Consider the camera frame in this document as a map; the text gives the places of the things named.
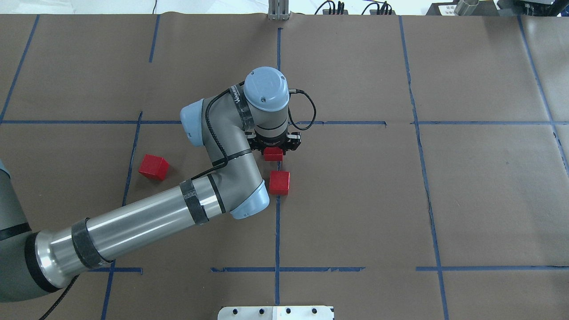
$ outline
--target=white bracket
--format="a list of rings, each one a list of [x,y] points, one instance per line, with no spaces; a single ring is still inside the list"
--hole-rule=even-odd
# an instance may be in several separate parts
[[[269,20],[288,20],[288,0],[269,0]]]
[[[223,307],[217,320],[334,320],[329,306]]]

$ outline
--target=blue joint cap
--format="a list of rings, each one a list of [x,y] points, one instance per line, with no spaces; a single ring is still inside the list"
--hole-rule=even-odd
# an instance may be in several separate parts
[[[10,173],[8,172],[8,169],[4,167],[4,163],[2,163],[1,159],[0,159],[0,170],[4,171],[8,175],[8,178],[10,178]]]
[[[257,109],[275,112],[287,106],[290,95],[285,76],[275,68],[259,67],[245,78],[243,92]]]
[[[265,181],[237,208],[231,210],[231,215],[235,219],[243,219],[263,211],[269,206],[269,194],[265,187]]]
[[[204,141],[201,137],[201,109],[204,100],[196,101],[182,108],[180,120],[188,139],[196,147],[202,147]]]

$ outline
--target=red cube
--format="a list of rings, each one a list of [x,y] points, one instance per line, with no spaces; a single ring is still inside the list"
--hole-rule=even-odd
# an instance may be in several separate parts
[[[269,179],[269,193],[273,195],[287,195],[290,185],[290,172],[271,171]]]
[[[166,159],[151,154],[145,154],[138,172],[148,179],[164,180],[170,165]]]
[[[283,150],[279,147],[266,147],[263,155],[265,161],[283,161]]]

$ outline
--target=red block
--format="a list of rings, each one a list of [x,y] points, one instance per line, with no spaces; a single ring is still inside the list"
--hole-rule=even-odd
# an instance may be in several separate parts
[[[290,172],[271,171],[269,179],[269,193],[273,195],[287,195],[290,185]]]
[[[279,147],[267,147],[263,150],[265,161],[283,161],[283,150]]]
[[[151,154],[145,154],[138,172],[148,179],[164,180],[170,165],[166,159]]]

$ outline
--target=robotic arm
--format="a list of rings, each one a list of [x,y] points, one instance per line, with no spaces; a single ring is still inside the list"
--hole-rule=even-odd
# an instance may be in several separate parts
[[[55,292],[77,274],[224,212],[242,219],[265,209],[269,195],[251,149],[298,147],[300,134],[287,131],[289,97],[282,73],[260,67],[244,83],[186,106],[184,130],[195,146],[205,146],[212,169],[57,232],[31,233],[0,162],[0,302]]]

